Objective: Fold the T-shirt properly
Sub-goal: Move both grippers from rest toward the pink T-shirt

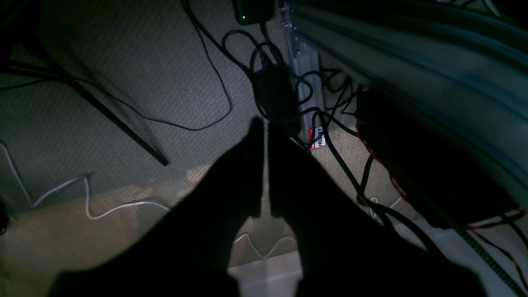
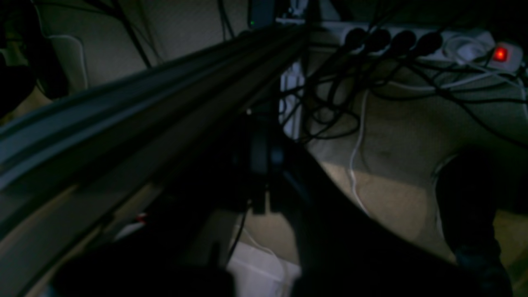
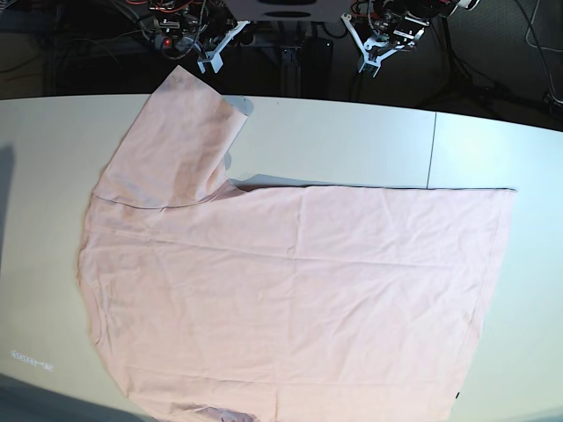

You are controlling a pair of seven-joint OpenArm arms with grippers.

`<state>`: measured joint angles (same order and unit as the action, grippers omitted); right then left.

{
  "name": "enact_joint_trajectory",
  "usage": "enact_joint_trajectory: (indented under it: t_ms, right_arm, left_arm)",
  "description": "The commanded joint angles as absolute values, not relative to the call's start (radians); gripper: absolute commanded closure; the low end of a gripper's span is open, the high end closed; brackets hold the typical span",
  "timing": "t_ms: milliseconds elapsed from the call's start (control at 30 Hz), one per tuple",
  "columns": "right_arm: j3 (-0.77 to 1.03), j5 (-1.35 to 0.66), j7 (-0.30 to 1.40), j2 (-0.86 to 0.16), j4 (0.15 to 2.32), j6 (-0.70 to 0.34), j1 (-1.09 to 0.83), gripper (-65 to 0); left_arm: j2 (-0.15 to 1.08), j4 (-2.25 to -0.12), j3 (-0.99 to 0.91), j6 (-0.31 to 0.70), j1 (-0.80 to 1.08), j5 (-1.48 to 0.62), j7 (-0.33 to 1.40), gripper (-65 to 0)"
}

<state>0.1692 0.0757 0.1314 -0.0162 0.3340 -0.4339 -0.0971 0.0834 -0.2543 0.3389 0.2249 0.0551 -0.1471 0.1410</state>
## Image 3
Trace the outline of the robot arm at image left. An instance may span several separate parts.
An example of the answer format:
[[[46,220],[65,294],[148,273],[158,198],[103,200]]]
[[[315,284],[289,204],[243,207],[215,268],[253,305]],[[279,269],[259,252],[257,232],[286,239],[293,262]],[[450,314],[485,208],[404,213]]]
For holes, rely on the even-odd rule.
[[[205,57],[235,23],[224,1],[148,1],[159,53],[178,61],[190,54]]]

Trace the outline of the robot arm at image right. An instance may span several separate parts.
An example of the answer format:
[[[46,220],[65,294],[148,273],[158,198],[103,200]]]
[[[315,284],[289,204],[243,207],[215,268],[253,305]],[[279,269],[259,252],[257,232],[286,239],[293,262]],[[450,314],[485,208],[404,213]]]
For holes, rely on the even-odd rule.
[[[371,35],[367,50],[414,47],[433,18],[449,17],[456,9],[473,10],[479,0],[368,1],[367,22]]]

